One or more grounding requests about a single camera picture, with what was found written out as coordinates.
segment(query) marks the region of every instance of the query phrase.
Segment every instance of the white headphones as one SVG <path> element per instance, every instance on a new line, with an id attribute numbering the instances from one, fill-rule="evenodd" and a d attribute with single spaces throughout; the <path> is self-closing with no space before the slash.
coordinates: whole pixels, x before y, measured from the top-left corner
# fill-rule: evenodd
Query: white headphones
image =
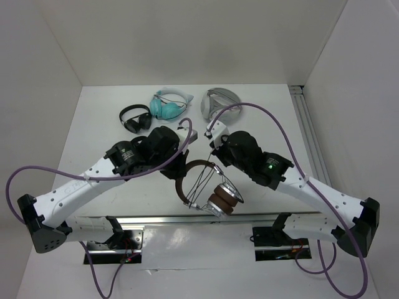
<path id="1" fill-rule="evenodd" d="M 201 113 L 206 120 L 213 120 L 220 110 L 231 104 L 241 103 L 241 99 L 232 91 L 225 88 L 212 88 L 206 91 L 201 101 Z M 229 122 L 238 117 L 243 110 L 242 106 L 229 109 L 220 116 L 222 123 Z"/>

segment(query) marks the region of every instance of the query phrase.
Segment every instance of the wire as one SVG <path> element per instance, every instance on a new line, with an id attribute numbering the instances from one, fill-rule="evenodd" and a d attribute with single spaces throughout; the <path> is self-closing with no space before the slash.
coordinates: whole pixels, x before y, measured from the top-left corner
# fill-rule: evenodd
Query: wire
<path id="1" fill-rule="evenodd" d="M 206 160 L 207 162 L 209 162 L 209 159 L 211 158 L 211 155 L 212 155 L 212 152 L 210 152 L 209 153 L 209 156 L 208 156 L 208 159 Z M 191 208 L 191 205 L 194 203 L 194 202 L 192 202 L 191 201 L 191 197 L 194 197 L 195 196 L 195 194 L 196 194 L 196 192 L 197 192 L 197 189 L 200 187 L 200 185 L 204 182 L 204 181 L 202 181 L 201 182 L 201 178 L 203 177 L 203 175 L 204 175 L 204 172 L 205 172 L 205 169 L 206 169 L 206 165 L 204 166 L 204 168 L 202 169 L 202 171 L 200 172 L 200 174 L 198 175 L 198 177 L 197 177 L 197 180 L 195 181 L 195 183 L 194 183 L 194 185 L 193 185 L 193 187 L 190 189 L 190 191 L 188 192 L 188 194 L 187 194 L 187 199 L 190 201 L 190 204 L 189 204 L 189 208 Z"/>
<path id="2" fill-rule="evenodd" d="M 303 272 L 305 272 L 305 273 L 312 274 L 312 275 L 323 274 L 323 273 L 325 273 L 326 271 L 330 270 L 330 269 L 332 268 L 332 266 L 334 266 L 335 260 L 337 259 L 337 246 L 335 246 L 334 243 L 332 243 L 332 248 L 334 249 L 334 256 L 332 257 L 332 260 L 331 260 L 330 265 L 329 265 L 326 269 L 323 269 L 323 270 L 321 270 L 321 271 L 313 272 L 313 271 L 310 271 L 310 270 L 305 269 L 304 267 L 302 267 L 302 266 L 300 265 L 300 263 L 299 263 L 299 261 L 298 261 L 299 256 L 300 256 L 302 253 L 304 253 L 304 252 L 307 250 L 307 248 L 302 249 L 302 250 L 299 251 L 297 254 L 295 254 L 295 263 L 296 263 L 297 266 L 298 266 Z"/>
<path id="3" fill-rule="evenodd" d="M 283 135 L 283 137 L 284 137 L 284 139 L 285 139 L 285 141 L 286 141 L 286 143 L 287 143 L 288 150 L 289 150 L 289 152 L 290 152 L 290 154 L 291 154 L 291 156 L 292 156 L 292 159 L 294 160 L 294 163 L 295 163 L 295 165 L 296 165 L 296 167 L 297 167 L 297 169 L 298 169 L 300 175 L 301 175 L 303 178 L 305 178 L 305 172 L 302 170 L 302 168 L 300 167 L 300 165 L 299 165 L 299 163 L 298 163 L 298 160 L 297 160 L 297 158 L 296 158 L 295 152 L 294 152 L 294 150 L 292 149 L 291 142 L 289 141 L 288 136 L 287 136 L 286 132 L 284 131 L 282 125 L 280 124 L 280 122 L 277 120 L 277 118 L 276 118 L 270 111 L 266 110 L 265 108 L 263 108 L 263 107 L 261 107 L 261 106 L 259 106 L 259 105 L 256 105 L 256 104 L 253 104 L 253 103 L 237 103 L 237 104 L 232 104 L 232 105 L 229 105 L 229 106 L 224 107 L 224 108 L 218 113 L 218 115 L 216 115 L 216 117 L 215 117 L 214 120 L 212 121 L 212 124 L 209 126 L 207 132 L 210 132 L 210 131 L 212 130 L 212 128 L 213 128 L 213 126 L 215 125 L 215 123 L 217 122 L 218 118 L 219 118 L 225 111 L 227 111 L 227 110 L 229 110 L 229 109 L 231 109 L 232 107 L 235 107 L 235 106 L 249 106 L 249 107 L 254 107 L 254 108 L 257 108 L 257 109 L 262 110 L 264 113 L 266 113 L 267 115 L 269 115 L 269 117 L 272 118 L 272 120 L 274 121 L 274 123 L 279 127 L 280 132 L 282 133 L 282 135 Z M 329 283 L 331 284 L 331 287 L 332 287 L 339 295 L 341 295 L 341 296 L 343 296 L 344 298 L 347 298 L 347 299 L 357 299 L 357 298 L 360 298 L 360 297 L 363 296 L 364 293 L 366 292 L 366 290 L 367 290 L 367 284 L 368 284 L 368 272 L 367 272 L 366 263 L 365 263 L 365 261 L 364 261 L 363 255 L 362 255 L 362 251 L 360 250 L 360 247 L 359 247 L 358 243 L 356 242 L 355 237 L 353 236 L 352 232 L 350 231 L 349 226 L 346 224 L 346 222 L 345 222 L 344 219 L 341 217 L 341 215 L 336 211 L 336 209 L 334 209 L 334 207 L 331 205 L 331 203 L 329 202 L 329 200 L 324 196 L 324 194 L 322 194 L 322 193 L 320 192 L 320 190 L 319 190 L 316 186 L 314 186 L 314 185 L 312 184 L 312 182 L 308 181 L 307 184 L 313 189 L 314 192 L 316 192 L 317 195 L 319 195 L 319 197 L 320 197 L 320 198 L 325 202 L 325 204 L 331 209 L 331 211 L 332 211 L 332 212 L 334 213 L 334 215 L 337 217 L 337 219 L 339 220 L 339 222 L 341 223 L 341 225 L 344 227 L 344 229 L 345 229 L 345 231 L 346 231 L 346 233 L 347 233 L 347 235 L 348 235 L 348 237 L 349 237 L 349 240 L 350 240 L 350 242 L 352 243 L 352 245 L 353 245 L 353 247 L 354 247 L 354 249 L 355 249 L 355 251 L 356 251 L 357 256 L 359 257 L 359 261 L 360 261 L 360 264 L 361 264 L 361 266 L 362 266 L 362 272 L 363 272 L 363 285 L 362 285 L 362 288 L 360 289 L 360 291 L 359 291 L 357 294 L 355 294 L 355 295 L 347 295 L 347 294 L 342 293 L 342 292 L 334 285 L 334 283 L 332 282 L 332 280 L 331 280 L 331 278 L 330 278 L 330 275 L 327 273 L 328 270 L 327 270 L 326 267 L 325 267 L 325 262 L 324 262 L 324 260 L 323 260 L 323 255 L 320 254 L 320 260 L 321 260 L 322 266 L 323 266 L 323 271 L 322 271 L 322 273 L 325 274 L 327 280 L 328 280 Z M 321 248 L 320 242 L 317 243 L 317 247 L 318 247 L 318 249 L 319 249 L 319 252 L 321 252 L 321 251 L 322 251 L 322 248 Z"/>
<path id="4" fill-rule="evenodd" d="M 204 186 L 202 186 L 201 190 L 199 190 L 199 193 L 197 194 L 197 197 L 193 200 L 193 203 L 195 203 L 195 202 L 197 201 L 198 197 L 199 197 L 200 194 L 202 193 L 202 191 L 203 191 L 203 189 L 205 188 L 205 186 L 209 183 L 209 181 L 210 181 L 211 178 L 213 177 L 214 173 L 215 173 L 215 170 L 212 169 L 212 170 L 208 173 L 208 175 L 204 178 L 204 180 L 201 182 L 201 184 L 202 184 L 202 183 L 206 180 Z"/>
<path id="5" fill-rule="evenodd" d="M 113 284 L 115 283 L 115 279 L 117 279 L 117 275 L 118 275 L 119 270 L 120 270 L 120 269 L 122 268 L 122 266 L 125 264 L 125 259 L 122 259 L 121 264 L 118 266 L 117 270 L 115 271 L 115 274 L 113 275 L 113 278 L 112 278 L 110 293 L 108 294 L 108 296 L 105 296 L 105 295 L 103 294 L 103 292 L 101 291 L 99 282 L 97 281 L 97 276 L 96 276 L 96 274 L 95 274 L 94 265 L 93 265 L 93 260 L 92 260 L 92 257 L 90 256 L 89 250 L 88 250 L 88 248 L 86 247 L 86 245 L 85 245 L 82 241 L 79 241 L 79 244 L 80 244 L 80 245 L 83 247 L 83 249 L 85 250 L 85 253 L 86 253 L 86 256 L 87 256 L 87 260 L 89 261 L 90 269 L 91 269 L 91 271 L 92 271 L 93 281 L 94 281 L 94 284 L 95 284 L 95 287 L 96 287 L 97 291 L 99 292 L 101 298 L 103 298 L 103 299 L 109 299 L 109 298 L 111 297 L 111 295 L 112 295 Z"/>
<path id="6" fill-rule="evenodd" d="M 154 167 L 150 170 L 144 171 L 142 173 L 138 173 L 138 174 L 133 174 L 130 176 L 117 176 L 117 177 L 89 177 L 88 180 L 89 181 L 121 181 L 121 180 L 128 180 L 128 179 L 135 179 L 135 178 L 139 178 L 140 176 L 145 176 L 147 174 L 150 173 L 154 173 L 155 171 L 158 171 L 162 168 L 164 168 L 166 165 L 168 165 L 169 163 L 171 163 L 188 145 L 188 142 L 190 141 L 190 136 L 191 133 L 193 131 L 193 122 L 189 119 L 189 118 L 184 118 L 179 122 L 179 125 L 181 125 L 184 121 L 188 122 L 188 134 L 186 139 L 184 140 L 183 144 L 180 146 L 180 148 L 178 149 L 178 151 L 169 159 L 167 159 L 164 163 L 162 163 L 161 165 L 158 165 L 157 167 Z M 20 215 L 18 215 L 18 213 L 16 212 L 14 206 L 11 203 L 11 197 L 10 197 L 10 185 L 12 182 L 12 179 L 14 179 L 14 177 L 20 173 L 23 170 L 27 170 L 27 169 L 37 169 L 37 170 L 42 170 L 42 171 L 47 171 L 50 173 L 55 173 L 55 174 L 59 174 L 61 176 L 66 176 L 67 178 L 71 178 L 71 179 L 76 179 L 79 181 L 86 181 L 87 178 L 83 177 L 83 176 L 77 176 L 74 174 L 70 174 L 70 173 L 65 173 L 63 171 L 59 171 L 57 169 L 53 169 L 50 167 L 45 167 L 45 166 L 36 166 L 36 165 L 28 165 L 28 166 L 23 166 L 21 168 L 18 168 L 17 170 L 15 170 L 10 177 L 7 180 L 6 183 L 6 201 L 7 201 L 7 205 L 10 208 L 11 212 L 14 214 L 14 216 L 16 217 L 16 219 L 19 220 L 19 222 L 25 224 L 24 219 L 22 219 L 22 217 Z"/>

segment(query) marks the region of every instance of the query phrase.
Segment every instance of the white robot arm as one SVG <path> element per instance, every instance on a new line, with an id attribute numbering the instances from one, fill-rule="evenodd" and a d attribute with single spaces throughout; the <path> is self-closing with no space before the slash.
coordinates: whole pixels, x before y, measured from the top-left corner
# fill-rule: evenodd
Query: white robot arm
<path id="1" fill-rule="evenodd" d="M 118 142 L 103 158 L 77 176 L 80 179 L 73 179 L 41 196 L 25 194 L 20 197 L 18 205 L 36 252 L 49 252 L 67 241 L 94 240 L 113 247 L 126 239 L 127 232 L 112 216 L 71 215 L 105 191 L 125 183 L 121 177 L 154 169 L 170 159 L 183 146 L 184 140 L 189 138 L 190 144 L 197 139 L 195 130 L 190 136 L 189 132 L 185 128 L 173 131 L 161 126 L 152 130 L 148 137 Z M 181 175 L 179 170 L 186 164 L 187 154 L 187 149 L 183 149 L 177 158 L 160 169 L 161 173 L 172 179 Z"/>
<path id="2" fill-rule="evenodd" d="M 332 207 L 352 232 L 362 255 L 367 256 L 379 224 L 380 205 L 376 200 L 368 198 L 363 201 L 309 177 L 282 156 L 262 152 L 255 138 L 245 131 L 230 134 L 227 127 L 217 121 L 208 125 L 206 136 L 211 140 L 212 154 L 226 167 L 233 165 L 255 183 L 288 194 L 322 213 L 314 216 L 282 213 L 273 225 L 277 233 L 284 233 L 292 239 L 336 242 L 341 249 L 357 256 Z M 311 186 L 324 195 L 331 207 Z"/>

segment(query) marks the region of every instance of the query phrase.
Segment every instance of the cable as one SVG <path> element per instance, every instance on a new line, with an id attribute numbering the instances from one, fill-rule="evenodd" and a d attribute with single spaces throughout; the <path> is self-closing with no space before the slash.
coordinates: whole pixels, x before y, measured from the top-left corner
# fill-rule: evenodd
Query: cable
<path id="1" fill-rule="evenodd" d="M 86 245 L 85 245 L 82 241 L 79 241 L 79 244 L 80 244 L 80 245 L 83 247 L 83 249 L 85 250 L 85 253 L 86 253 L 86 256 L 87 256 L 87 260 L 89 261 L 90 269 L 91 269 L 91 271 L 92 271 L 93 281 L 94 281 L 94 284 L 95 284 L 95 287 L 96 287 L 97 291 L 99 292 L 99 294 L 100 294 L 100 296 L 101 296 L 102 299 L 109 299 L 109 298 L 111 297 L 111 295 L 112 295 L 113 284 L 115 283 L 115 279 L 117 279 L 118 272 L 119 272 L 119 270 L 122 268 L 122 266 L 125 264 L 125 261 L 126 261 L 126 260 L 125 260 L 125 259 L 122 259 L 122 260 L 121 260 L 120 265 L 118 266 L 117 270 L 115 271 L 115 274 L 113 275 L 110 293 L 108 294 L 108 296 L 105 296 L 105 295 L 103 294 L 103 292 L 101 291 L 99 282 L 97 281 L 97 276 L 96 276 L 96 274 L 95 274 L 94 265 L 93 265 L 93 260 L 92 260 L 92 257 L 90 256 L 89 250 L 88 250 L 88 248 L 86 247 Z"/>
<path id="2" fill-rule="evenodd" d="M 225 111 L 227 111 L 227 110 L 229 110 L 229 109 L 231 109 L 232 107 L 235 107 L 235 106 L 249 106 L 249 107 L 254 107 L 254 108 L 257 108 L 257 109 L 262 110 L 264 113 L 266 113 L 267 115 L 269 115 L 269 116 L 272 118 L 272 120 L 274 121 L 274 123 L 279 127 L 279 129 L 280 129 L 280 131 L 281 131 L 281 133 L 282 133 L 282 135 L 283 135 L 283 137 L 284 137 L 284 139 L 285 139 L 285 141 L 286 141 L 286 143 L 287 143 L 289 152 L 290 152 L 290 154 L 291 154 L 291 156 L 292 156 L 292 159 L 294 160 L 294 164 L 297 166 L 297 169 L 298 169 L 300 175 L 301 175 L 303 178 L 305 178 L 305 172 L 303 172 L 302 168 L 300 167 L 300 165 L 299 165 L 299 163 L 298 163 L 298 160 L 297 160 L 297 158 L 296 158 L 296 156 L 295 156 L 294 150 L 292 149 L 291 142 L 289 141 L 288 136 L 287 136 L 286 132 L 284 131 L 282 125 L 280 124 L 280 122 L 277 120 L 277 118 L 276 118 L 271 112 L 269 112 L 268 110 L 266 110 L 265 108 L 263 108 L 263 107 L 261 107 L 261 106 L 259 106 L 259 105 L 252 104 L 252 103 L 238 103 L 238 104 L 232 104 L 232 105 L 230 105 L 230 106 L 224 107 L 224 108 L 218 113 L 218 115 L 216 115 L 215 119 L 212 121 L 211 126 L 208 128 L 207 132 L 210 132 L 210 131 L 212 130 L 212 128 L 213 128 L 214 124 L 217 122 L 218 118 L 219 118 Z M 353 236 L 352 232 L 350 231 L 348 225 L 346 224 L 346 222 L 344 221 L 344 219 L 341 217 L 341 215 L 334 209 L 334 207 L 331 205 L 331 203 L 329 202 L 329 200 L 328 200 L 328 199 L 320 192 L 320 190 L 319 190 L 316 186 L 314 186 L 310 181 L 307 182 L 307 183 L 308 183 L 308 185 L 313 189 L 313 191 L 316 192 L 317 195 L 319 195 L 320 198 L 325 202 L 325 204 L 331 209 L 331 211 L 335 214 L 335 216 L 337 217 L 337 219 L 339 220 L 339 222 L 340 222 L 340 223 L 342 224 L 342 226 L 344 227 L 346 233 L 348 234 L 349 240 L 350 240 L 350 242 L 352 243 L 352 245 L 353 245 L 353 247 L 354 247 L 354 249 L 355 249 L 355 251 L 356 251 L 357 256 L 359 257 L 359 261 L 360 261 L 360 264 L 361 264 L 361 266 L 362 266 L 362 272 L 363 272 L 363 285 L 362 285 L 362 288 L 361 288 L 360 291 L 359 291 L 357 294 L 355 294 L 355 295 L 347 295 L 347 294 L 342 293 L 340 290 L 338 290 L 338 288 L 333 284 L 333 282 L 332 282 L 332 280 L 331 280 L 329 274 L 328 274 L 327 271 L 326 271 L 325 262 L 324 262 L 324 260 L 323 260 L 323 255 L 320 255 L 320 259 L 321 259 L 322 266 L 323 266 L 323 273 L 325 273 L 325 276 L 326 276 L 327 280 L 328 280 L 329 283 L 331 284 L 332 288 L 333 288 L 338 294 L 340 294 L 341 296 L 343 296 L 344 298 L 347 298 L 347 299 L 357 299 L 357 298 L 360 298 L 360 297 L 363 296 L 364 293 L 366 292 L 366 290 L 367 290 L 367 284 L 368 284 L 367 267 L 366 267 L 366 263 L 365 263 L 365 261 L 364 261 L 363 255 L 362 255 L 362 251 L 360 250 L 360 247 L 359 247 L 358 243 L 356 242 L 355 237 Z M 317 243 L 317 246 L 318 246 L 318 248 L 319 248 L 319 252 L 321 252 L 322 249 L 321 249 L 320 242 Z"/>
<path id="3" fill-rule="evenodd" d="M 330 269 L 332 268 L 332 266 L 334 266 L 335 260 L 337 259 L 337 246 L 335 246 L 335 243 L 332 243 L 332 248 L 334 249 L 334 256 L 332 257 L 332 260 L 331 260 L 330 265 L 329 265 L 326 269 L 323 269 L 323 270 L 321 270 L 321 271 L 313 272 L 313 271 L 310 271 L 310 270 L 305 269 L 304 267 L 302 267 L 302 266 L 300 265 L 300 263 L 299 263 L 299 261 L 298 261 L 298 258 L 299 258 L 299 256 L 300 256 L 305 250 L 307 250 L 307 249 L 302 249 L 302 250 L 299 251 L 297 254 L 295 254 L 295 263 L 297 264 L 297 266 L 298 266 L 303 272 L 306 272 L 306 273 L 308 273 L 308 274 L 313 274 L 313 275 L 323 274 L 323 273 L 325 273 L 326 271 L 330 270 Z"/>
<path id="4" fill-rule="evenodd" d="M 183 144 L 180 146 L 178 151 L 172 157 L 170 157 L 164 163 L 162 163 L 161 165 L 158 165 L 157 167 L 150 169 L 148 171 L 144 171 L 142 173 L 133 174 L 131 176 L 119 176 L 119 177 L 114 177 L 114 178 L 89 177 L 88 180 L 89 181 L 120 181 L 120 180 L 135 179 L 135 178 L 139 178 L 140 176 L 145 176 L 147 174 L 154 173 L 155 171 L 158 171 L 158 170 L 164 168 L 166 165 L 171 163 L 186 148 L 186 146 L 188 145 L 188 142 L 190 141 L 191 132 L 193 131 L 193 122 L 189 118 L 184 118 L 179 122 L 179 125 L 181 125 L 184 121 L 188 122 L 188 134 L 187 134 L 186 139 L 184 140 Z M 8 178 L 7 183 L 6 183 L 6 201 L 7 201 L 8 207 L 10 208 L 11 212 L 14 214 L 16 219 L 18 219 L 19 222 L 21 222 L 23 224 L 25 224 L 24 219 L 22 219 L 22 217 L 18 215 L 15 208 L 12 206 L 11 197 L 10 197 L 10 185 L 11 185 L 12 179 L 14 179 L 14 177 L 18 173 L 20 173 L 21 171 L 26 170 L 26 169 L 37 169 L 37 170 L 47 171 L 50 173 L 59 174 L 61 176 L 66 176 L 67 178 L 76 179 L 79 181 L 86 181 L 86 178 L 84 178 L 83 176 L 77 176 L 74 174 L 65 173 L 63 171 L 59 171 L 57 169 L 53 169 L 53 168 L 45 167 L 45 166 L 28 165 L 28 166 L 24 166 L 24 167 L 21 167 L 21 168 L 18 168 L 17 170 L 15 170 L 10 175 L 10 177 Z"/>

